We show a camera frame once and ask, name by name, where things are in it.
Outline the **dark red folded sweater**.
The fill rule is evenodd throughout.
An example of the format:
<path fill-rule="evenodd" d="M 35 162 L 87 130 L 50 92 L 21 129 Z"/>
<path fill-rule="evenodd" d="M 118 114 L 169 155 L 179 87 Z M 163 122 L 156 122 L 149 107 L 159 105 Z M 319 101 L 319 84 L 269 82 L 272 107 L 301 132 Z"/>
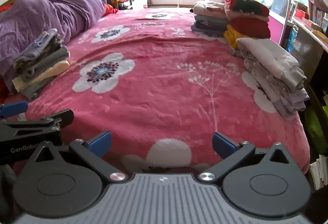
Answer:
<path fill-rule="evenodd" d="M 247 17 L 239 17 L 231 21 L 236 31 L 249 37 L 258 39 L 271 38 L 271 31 L 267 22 Z"/>

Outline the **folded white purple clothes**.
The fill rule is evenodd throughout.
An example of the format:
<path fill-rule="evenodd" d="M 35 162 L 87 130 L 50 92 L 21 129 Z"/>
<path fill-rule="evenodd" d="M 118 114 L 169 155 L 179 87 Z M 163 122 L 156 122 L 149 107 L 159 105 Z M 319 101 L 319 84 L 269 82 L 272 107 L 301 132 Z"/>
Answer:
<path fill-rule="evenodd" d="M 260 84 L 266 96 L 284 119 L 291 120 L 296 112 L 306 109 L 305 102 L 310 97 L 304 88 L 291 91 L 282 80 L 275 78 L 258 61 L 253 59 L 246 58 L 244 66 Z"/>

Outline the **yellow folded sweater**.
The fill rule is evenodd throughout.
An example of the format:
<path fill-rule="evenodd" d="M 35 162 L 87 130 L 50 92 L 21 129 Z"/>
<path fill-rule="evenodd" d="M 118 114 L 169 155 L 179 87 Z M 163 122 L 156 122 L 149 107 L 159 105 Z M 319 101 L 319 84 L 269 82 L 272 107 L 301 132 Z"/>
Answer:
<path fill-rule="evenodd" d="M 247 35 L 239 33 L 234 27 L 230 24 L 227 25 L 226 31 L 223 33 L 224 38 L 230 44 L 233 49 L 238 50 L 237 39 L 239 38 L 248 38 Z"/>

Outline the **pink grey folded clothes stack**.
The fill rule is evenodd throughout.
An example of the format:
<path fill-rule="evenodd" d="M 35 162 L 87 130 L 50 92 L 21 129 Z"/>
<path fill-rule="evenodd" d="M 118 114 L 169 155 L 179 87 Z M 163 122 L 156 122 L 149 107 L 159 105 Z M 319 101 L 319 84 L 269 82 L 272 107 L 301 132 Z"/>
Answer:
<path fill-rule="evenodd" d="M 200 0 L 194 3 L 192 10 L 195 21 L 191 30 L 210 37 L 223 37 L 230 21 L 225 13 L 224 4 L 212 0 Z"/>

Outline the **row of books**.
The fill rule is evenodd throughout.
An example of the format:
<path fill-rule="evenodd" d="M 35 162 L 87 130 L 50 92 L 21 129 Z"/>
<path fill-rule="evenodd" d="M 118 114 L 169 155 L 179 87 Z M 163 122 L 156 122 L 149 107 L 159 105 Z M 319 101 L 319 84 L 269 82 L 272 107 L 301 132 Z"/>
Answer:
<path fill-rule="evenodd" d="M 308 0 L 308 14 L 310 20 L 327 35 L 327 4 L 323 0 Z"/>

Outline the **white quilted garment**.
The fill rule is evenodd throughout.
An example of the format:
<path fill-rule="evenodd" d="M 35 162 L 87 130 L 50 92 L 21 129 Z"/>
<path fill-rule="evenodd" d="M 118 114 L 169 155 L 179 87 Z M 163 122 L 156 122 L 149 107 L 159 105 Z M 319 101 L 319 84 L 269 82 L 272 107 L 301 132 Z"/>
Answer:
<path fill-rule="evenodd" d="M 291 91 L 304 87 L 306 76 L 295 57 L 271 39 L 237 39 L 239 50 L 245 50 Z"/>

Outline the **purple duvet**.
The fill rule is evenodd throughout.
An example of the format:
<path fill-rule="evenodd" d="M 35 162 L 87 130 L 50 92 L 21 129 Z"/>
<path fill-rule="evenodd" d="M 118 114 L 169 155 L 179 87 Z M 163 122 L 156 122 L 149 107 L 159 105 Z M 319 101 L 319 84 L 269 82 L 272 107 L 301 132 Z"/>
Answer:
<path fill-rule="evenodd" d="M 101 0 L 16 0 L 1 16 L 1 80 L 13 91 L 13 64 L 43 31 L 57 29 L 68 43 L 105 13 Z"/>

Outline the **red cloth beside duvet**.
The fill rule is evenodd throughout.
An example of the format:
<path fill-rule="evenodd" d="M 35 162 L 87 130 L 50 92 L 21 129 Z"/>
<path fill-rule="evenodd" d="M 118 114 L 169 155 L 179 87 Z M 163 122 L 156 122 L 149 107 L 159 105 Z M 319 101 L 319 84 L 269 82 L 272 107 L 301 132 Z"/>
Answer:
<path fill-rule="evenodd" d="M 114 8 L 110 4 L 104 4 L 105 11 L 103 13 L 103 16 L 107 16 L 109 14 L 116 14 L 118 12 L 118 9 Z"/>

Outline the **left folded clothes stack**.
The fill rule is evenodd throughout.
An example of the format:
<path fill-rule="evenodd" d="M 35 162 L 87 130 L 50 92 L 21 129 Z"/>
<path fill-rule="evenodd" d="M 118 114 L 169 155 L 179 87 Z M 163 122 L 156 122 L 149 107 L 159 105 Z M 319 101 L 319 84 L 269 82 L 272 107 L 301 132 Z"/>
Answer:
<path fill-rule="evenodd" d="M 69 51 L 57 29 L 42 32 L 15 59 L 15 90 L 28 100 L 35 100 L 46 85 L 68 69 L 68 58 Z"/>

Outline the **white plastic bin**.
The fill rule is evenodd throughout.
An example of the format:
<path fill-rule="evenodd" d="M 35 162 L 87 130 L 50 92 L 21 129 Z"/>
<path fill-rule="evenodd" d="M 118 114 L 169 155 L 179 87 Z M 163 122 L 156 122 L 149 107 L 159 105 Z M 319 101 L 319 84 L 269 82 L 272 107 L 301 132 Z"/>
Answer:
<path fill-rule="evenodd" d="M 143 10 L 148 8 L 148 0 L 134 0 L 132 1 L 133 10 Z"/>

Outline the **pink floral bed blanket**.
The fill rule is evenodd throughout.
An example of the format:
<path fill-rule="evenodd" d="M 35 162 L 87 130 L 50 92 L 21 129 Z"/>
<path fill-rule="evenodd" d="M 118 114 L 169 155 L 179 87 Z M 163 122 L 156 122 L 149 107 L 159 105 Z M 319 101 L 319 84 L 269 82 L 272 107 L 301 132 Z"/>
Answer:
<path fill-rule="evenodd" d="M 101 18 L 68 43 L 69 68 L 17 120 L 71 109 L 62 140 L 109 130 L 105 160 L 132 173 L 207 169 L 220 160 L 216 132 L 258 148 L 280 142 L 306 172 L 310 148 L 299 116 L 284 119 L 224 39 L 193 33 L 193 20 L 179 8 Z"/>

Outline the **red green knitted sweater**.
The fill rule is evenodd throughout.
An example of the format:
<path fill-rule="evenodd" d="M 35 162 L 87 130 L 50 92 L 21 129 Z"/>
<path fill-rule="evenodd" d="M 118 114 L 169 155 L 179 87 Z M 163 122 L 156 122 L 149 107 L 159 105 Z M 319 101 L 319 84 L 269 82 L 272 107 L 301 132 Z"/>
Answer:
<path fill-rule="evenodd" d="M 224 0 L 229 10 L 268 17 L 270 10 L 256 0 Z"/>

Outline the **wooden desk shelf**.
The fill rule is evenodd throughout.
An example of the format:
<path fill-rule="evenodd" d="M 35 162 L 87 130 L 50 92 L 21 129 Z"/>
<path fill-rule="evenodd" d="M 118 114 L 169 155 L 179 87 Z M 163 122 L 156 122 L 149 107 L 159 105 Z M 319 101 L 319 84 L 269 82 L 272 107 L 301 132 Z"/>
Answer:
<path fill-rule="evenodd" d="M 309 25 L 300 18 L 293 16 L 292 21 L 298 27 L 297 37 L 291 51 L 305 73 L 307 84 L 310 83 L 316 72 L 320 76 L 327 75 L 327 43 L 313 34 Z"/>

